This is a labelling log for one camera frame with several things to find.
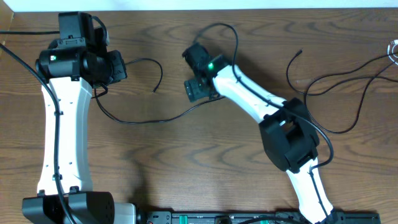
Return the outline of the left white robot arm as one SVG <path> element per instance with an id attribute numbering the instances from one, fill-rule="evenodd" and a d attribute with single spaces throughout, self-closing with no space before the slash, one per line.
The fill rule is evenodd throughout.
<path id="1" fill-rule="evenodd" d="M 45 101 L 44 163 L 37 195 L 22 201 L 32 223 L 135 223 L 136 207 L 93 189 L 87 154 L 88 109 L 95 88 L 127 77 L 121 54 L 108 51 L 108 32 L 85 12 L 58 16 L 60 37 L 35 66 Z"/>

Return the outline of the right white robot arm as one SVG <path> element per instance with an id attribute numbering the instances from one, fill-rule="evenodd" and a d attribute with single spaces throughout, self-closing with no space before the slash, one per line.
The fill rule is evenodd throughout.
<path id="1" fill-rule="evenodd" d="M 236 103 L 259 125 L 264 151 L 286 172 L 299 202 L 300 213 L 310 223 L 334 223 L 334 208 L 321 178 L 317 147 L 322 132 L 310 121 L 298 98 L 286 100 L 263 89 L 223 55 L 212 57 L 195 43 L 182 57 L 195 78 L 185 83 L 191 101 L 220 95 Z"/>

